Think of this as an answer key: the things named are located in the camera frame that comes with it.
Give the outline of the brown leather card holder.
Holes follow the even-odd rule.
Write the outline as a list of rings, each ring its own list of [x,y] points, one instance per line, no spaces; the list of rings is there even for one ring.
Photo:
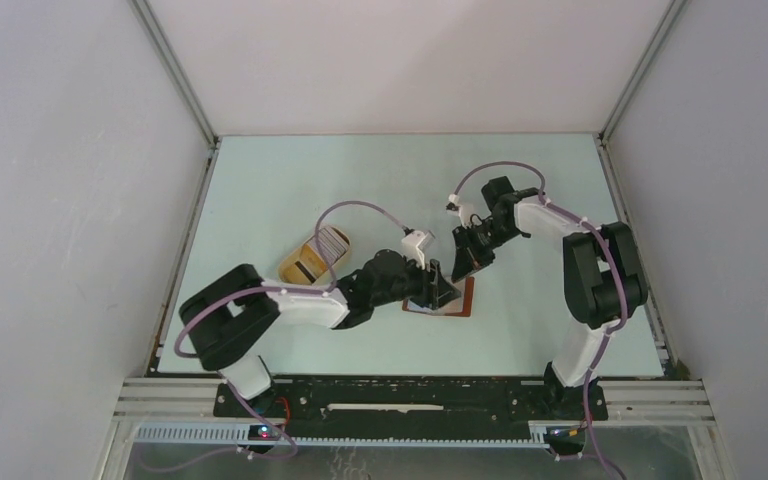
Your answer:
[[[402,304],[402,311],[406,313],[435,316],[435,317],[462,317],[472,316],[473,297],[474,297],[475,279],[466,277],[455,284],[460,296],[445,306],[431,310],[420,307],[415,303],[405,300]]]

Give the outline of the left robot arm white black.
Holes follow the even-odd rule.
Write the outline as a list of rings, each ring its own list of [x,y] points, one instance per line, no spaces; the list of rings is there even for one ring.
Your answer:
[[[302,286],[262,278],[251,264],[240,264],[187,299],[178,310],[183,330],[175,353],[199,361],[237,392],[237,402],[252,416],[264,416],[276,403],[273,378],[252,348],[275,325],[314,325],[351,329],[368,321],[376,308],[409,302],[435,311],[462,296],[437,260],[421,265],[393,250],[380,250],[335,287]],[[190,353],[182,343],[189,340]]]

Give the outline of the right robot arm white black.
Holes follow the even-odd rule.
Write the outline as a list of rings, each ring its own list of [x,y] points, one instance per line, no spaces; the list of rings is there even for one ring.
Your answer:
[[[490,180],[481,193],[489,209],[484,218],[458,194],[448,199],[447,211],[460,221],[453,231],[452,279],[459,282],[490,266],[496,249],[516,237],[539,238],[558,249],[564,298],[574,321],[547,365],[541,402],[551,416],[566,418],[595,382],[612,335],[648,299],[633,234],[623,222],[597,227],[538,188],[514,189],[507,177]]]

